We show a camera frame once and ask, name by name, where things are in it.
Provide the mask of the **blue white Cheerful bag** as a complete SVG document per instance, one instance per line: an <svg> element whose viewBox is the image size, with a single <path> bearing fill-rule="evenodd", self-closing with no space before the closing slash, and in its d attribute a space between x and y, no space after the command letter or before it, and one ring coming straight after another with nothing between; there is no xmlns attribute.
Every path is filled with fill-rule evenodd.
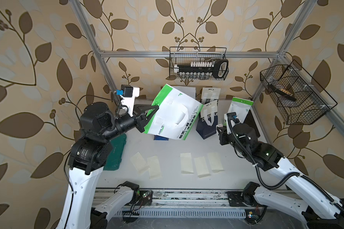
<svg viewBox="0 0 344 229"><path fill-rule="evenodd" d="M169 138L163 137L163 136L159 136L159 135L155 135L155 136L154 136L154 140L155 140L155 141L168 141Z"/></svg>

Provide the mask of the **navy bag front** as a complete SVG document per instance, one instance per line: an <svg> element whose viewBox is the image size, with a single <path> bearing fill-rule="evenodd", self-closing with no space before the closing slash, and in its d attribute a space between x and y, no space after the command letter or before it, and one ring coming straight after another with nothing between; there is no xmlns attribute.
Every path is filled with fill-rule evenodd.
<svg viewBox="0 0 344 229"><path fill-rule="evenodd" d="M207 139L216 134L218 125L218 101L205 104L200 111L200 117L196 126L196 131L202 139Z"/></svg>

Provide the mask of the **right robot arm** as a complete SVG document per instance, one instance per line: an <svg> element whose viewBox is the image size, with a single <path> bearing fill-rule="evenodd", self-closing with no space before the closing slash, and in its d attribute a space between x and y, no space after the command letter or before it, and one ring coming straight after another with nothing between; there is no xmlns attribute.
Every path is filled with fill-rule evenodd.
<svg viewBox="0 0 344 229"><path fill-rule="evenodd" d="M338 198L297 169L274 146L258 141L247 124L217 126L221 145L231 145L254 167L258 183L249 182L239 200L259 204L298 219L308 229L344 229L344 198Z"/></svg>

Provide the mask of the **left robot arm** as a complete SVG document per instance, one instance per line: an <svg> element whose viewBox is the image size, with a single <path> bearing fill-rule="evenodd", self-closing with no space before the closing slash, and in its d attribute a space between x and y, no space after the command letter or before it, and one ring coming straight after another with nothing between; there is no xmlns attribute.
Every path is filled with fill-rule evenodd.
<svg viewBox="0 0 344 229"><path fill-rule="evenodd" d="M126 181L109 199L92 206L97 182L113 150L111 140L134 128L144 132L158 109L158 105L141 105L139 115L125 113L115 118L106 103L96 102L85 108L80 117L81 137L67 157L69 170L65 176L69 187L57 228L105 229L125 205L134 208L142 204L139 185Z"/></svg>

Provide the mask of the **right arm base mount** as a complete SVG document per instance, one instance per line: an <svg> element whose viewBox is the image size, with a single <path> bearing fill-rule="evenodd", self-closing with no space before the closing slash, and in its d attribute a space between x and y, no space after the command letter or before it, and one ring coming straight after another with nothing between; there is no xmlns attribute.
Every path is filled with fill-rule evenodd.
<svg viewBox="0 0 344 229"><path fill-rule="evenodd" d="M249 182L242 191L228 191L227 198L230 207L251 207L252 210L245 210L245 222L248 225L258 225L267 212L267 206L259 204L255 198L255 191L260 185Z"/></svg>

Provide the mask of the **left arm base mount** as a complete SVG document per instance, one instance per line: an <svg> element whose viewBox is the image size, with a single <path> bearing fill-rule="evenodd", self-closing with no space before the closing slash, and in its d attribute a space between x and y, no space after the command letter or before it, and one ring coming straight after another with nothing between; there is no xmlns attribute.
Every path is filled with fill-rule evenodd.
<svg viewBox="0 0 344 229"><path fill-rule="evenodd" d="M141 214L141 209L146 206L150 206L153 201L153 191L152 190L142 190L140 191L139 185L131 182L126 182L127 187L131 185L134 191L131 202L127 205L130 206L129 210L123 211L122 220L125 223L135 222Z"/></svg>

